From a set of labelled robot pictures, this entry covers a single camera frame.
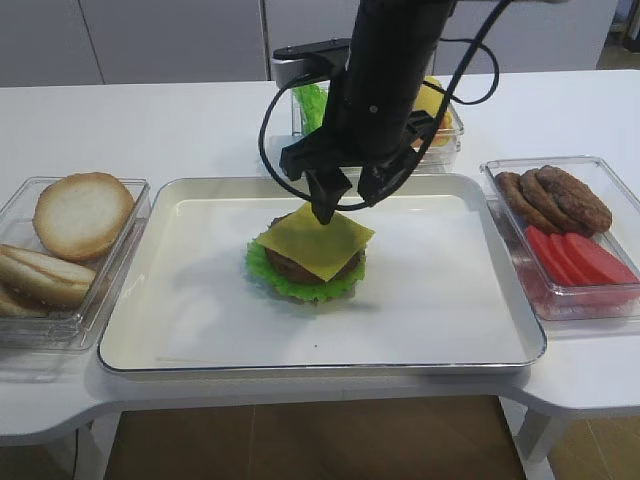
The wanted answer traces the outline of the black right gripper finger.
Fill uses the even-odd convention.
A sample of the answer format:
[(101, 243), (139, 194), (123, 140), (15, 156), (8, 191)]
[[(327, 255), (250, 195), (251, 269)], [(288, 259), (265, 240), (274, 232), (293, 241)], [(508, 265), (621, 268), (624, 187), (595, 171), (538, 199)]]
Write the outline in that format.
[(362, 168), (358, 194), (365, 206), (373, 206), (393, 194), (400, 185), (400, 164), (390, 162)]
[(312, 212), (321, 225), (328, 225), (351, 182), (338, 167), (308, 170), (305, 176)]

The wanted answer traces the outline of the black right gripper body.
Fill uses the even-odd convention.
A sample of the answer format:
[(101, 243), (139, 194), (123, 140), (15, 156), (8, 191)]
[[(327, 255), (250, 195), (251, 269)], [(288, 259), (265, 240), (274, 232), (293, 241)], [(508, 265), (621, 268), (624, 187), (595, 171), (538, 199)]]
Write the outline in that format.
[(345, 69), (329, 84), (321, 125), (283, 149), (279, 166), (291, 180), (360, 167), (363, 181), (394, 181), (417, 162), (412, 144), (435, 128), (435, 116), (415, 110), (381, 78), (355, 81)]

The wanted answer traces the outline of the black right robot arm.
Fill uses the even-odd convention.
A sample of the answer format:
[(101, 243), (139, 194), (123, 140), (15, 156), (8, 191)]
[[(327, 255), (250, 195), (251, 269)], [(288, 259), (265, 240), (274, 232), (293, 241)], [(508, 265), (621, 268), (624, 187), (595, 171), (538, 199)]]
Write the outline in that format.
[(358, 193), (374, 205), (419, 163), (413, 144), (438, 124), (414, 112), (414, 102), (452, 8), (450, 1), (363, 1), (350, 38), (274, 51), (278, 87), (329, 83), (320, 127), (284, 148), (279, 162), (288, 179), (306, 179), (321, 224), (351, 187), (344, 168), (360, 168)]

